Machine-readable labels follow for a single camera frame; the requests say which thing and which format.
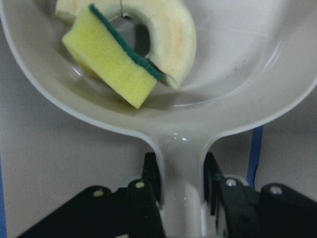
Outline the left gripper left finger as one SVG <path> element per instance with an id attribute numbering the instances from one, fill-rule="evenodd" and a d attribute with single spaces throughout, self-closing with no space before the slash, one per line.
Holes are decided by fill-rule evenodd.
<path id="1" fill-rule="evenodd" d="M 146 153 L 141 178 L 111 192 L 90 186 L 37 224 L 22 238 L 163 238 L 157 203 L 160 173 L 155 153 Z"/>

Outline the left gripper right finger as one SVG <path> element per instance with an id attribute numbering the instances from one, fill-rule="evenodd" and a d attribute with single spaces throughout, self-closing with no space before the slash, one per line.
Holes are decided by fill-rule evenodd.
<path id="1" fill-rule="evenodd" d="M 225 176 L 211 152 L 204 161 L 204 199 L 223 238 L 315 238 L 317 203 L 298 191 L 269 183 L 259 192 Z"/>

